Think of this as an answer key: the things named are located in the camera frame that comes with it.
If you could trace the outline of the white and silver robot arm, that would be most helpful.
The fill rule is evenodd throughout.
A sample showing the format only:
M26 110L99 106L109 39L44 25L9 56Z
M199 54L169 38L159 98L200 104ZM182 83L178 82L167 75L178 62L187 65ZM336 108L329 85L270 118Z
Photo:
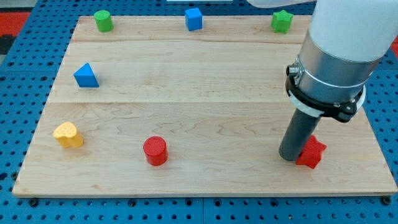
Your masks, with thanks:
M292 121L348 122L397 36L397 1L318 0L295 62L286 68Z

